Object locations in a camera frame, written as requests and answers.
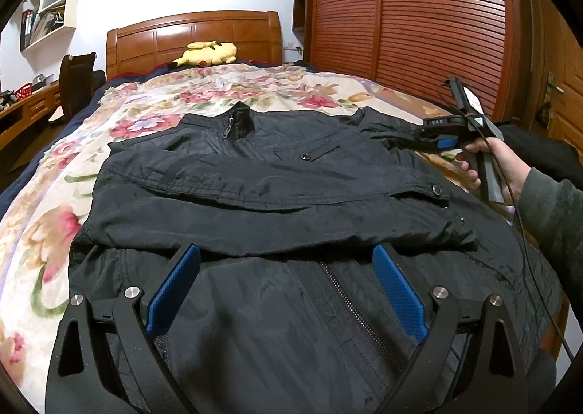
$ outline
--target zipper pull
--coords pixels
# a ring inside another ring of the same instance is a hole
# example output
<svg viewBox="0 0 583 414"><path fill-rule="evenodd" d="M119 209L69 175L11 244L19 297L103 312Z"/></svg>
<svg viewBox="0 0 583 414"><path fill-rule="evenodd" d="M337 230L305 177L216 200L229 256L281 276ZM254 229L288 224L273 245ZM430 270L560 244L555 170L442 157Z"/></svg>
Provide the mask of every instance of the zipper pull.
<svg viewBox="0 0 583 414"><path fill-rule="evenodd" d="M232 128L232 113L228 114L228 127L227 129L224 131L223 133L223 139L227 139L228 138L228 134L231 133L231 128Z"/></svg>

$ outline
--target wooden desk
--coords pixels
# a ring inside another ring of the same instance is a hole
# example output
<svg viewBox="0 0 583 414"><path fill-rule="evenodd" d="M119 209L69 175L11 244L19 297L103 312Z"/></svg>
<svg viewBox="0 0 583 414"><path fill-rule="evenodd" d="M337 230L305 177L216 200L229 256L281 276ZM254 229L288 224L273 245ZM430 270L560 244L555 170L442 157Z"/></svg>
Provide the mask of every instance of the wooden desk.
<svg viewBox="0 0 583 414"><path fill-rule="evenodd" d="M0 111L0 150L60 105L59 81Z"/></svg>

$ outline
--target chair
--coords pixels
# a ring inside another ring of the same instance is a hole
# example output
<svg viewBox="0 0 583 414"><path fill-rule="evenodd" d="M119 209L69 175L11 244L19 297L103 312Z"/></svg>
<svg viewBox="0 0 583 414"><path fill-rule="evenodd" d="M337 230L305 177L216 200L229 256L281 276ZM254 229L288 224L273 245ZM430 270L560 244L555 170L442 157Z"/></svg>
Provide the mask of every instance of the chair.
<svg viewBox="0 0 583 414"><path fill-rule="evenodd" d="M89 105L93 97L93 64L97 54L66 55L60 63L59 93L65 122Z"/></svg>

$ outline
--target black jacket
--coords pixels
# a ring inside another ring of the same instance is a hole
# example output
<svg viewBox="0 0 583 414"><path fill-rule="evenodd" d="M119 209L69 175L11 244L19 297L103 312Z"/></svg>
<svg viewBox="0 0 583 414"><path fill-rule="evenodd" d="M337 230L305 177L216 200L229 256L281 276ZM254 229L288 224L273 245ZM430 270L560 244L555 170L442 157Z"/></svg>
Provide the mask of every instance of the black jacket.
<svg viewBox="0 0 583 414"><path fill-rule="evenodd" d="M472 300L500 294L528 367L548 322L529 295L518 235L396 147L415 147L416 132L369 108L329 117L239 103L111 143L71 247L71 294L93 301L143 286L194 243L202 269L163 343L199 412L374 412L415 348L372 270L372 245L389 240L432 285ZM554 311L558 280L530 254ZM437 400L456 362L452 355Z"/></svg>

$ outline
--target blue gripper pad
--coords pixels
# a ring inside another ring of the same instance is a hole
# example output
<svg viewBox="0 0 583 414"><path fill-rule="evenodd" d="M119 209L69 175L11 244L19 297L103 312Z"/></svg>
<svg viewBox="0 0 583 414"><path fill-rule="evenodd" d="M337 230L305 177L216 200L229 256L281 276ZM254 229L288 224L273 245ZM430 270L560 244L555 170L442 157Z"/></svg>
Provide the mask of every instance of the blue gripper pad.
<svg viewBox="0 0 583 414"><path fill-rule="evenodd" d="M146 334L149 337L168 332L199 271L200 251L191 245L148 306Z"/></svg>
<svg viewBox="0 0 583 414"><path fill-rule="evenodd" d="M458 146L457 137L448 137L437 140L437 149L454 149Z"/></svg>
<svg viewBox="0 0 583 414"><path fill-rule="evenodd" d="M372 267L404 332L423 343L427 336L423 304L382 245L372 251Z"/></svg>

